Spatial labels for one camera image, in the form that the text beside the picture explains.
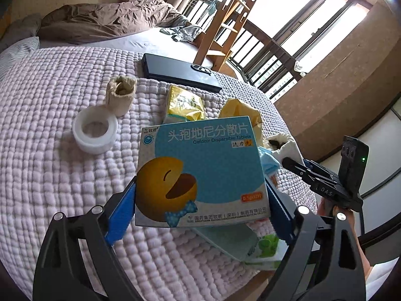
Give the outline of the person right hand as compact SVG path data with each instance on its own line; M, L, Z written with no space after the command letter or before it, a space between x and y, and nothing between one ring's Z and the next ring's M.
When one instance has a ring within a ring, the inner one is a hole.
M317 213L323 216L329 216L330 214L336 216L338 213L343 213L346 216L347 221L349 222L353 235L357 237L357 233L355 231L355 216L354 212L351 209L341 208L334 205L329 200L322 198L317 208Z

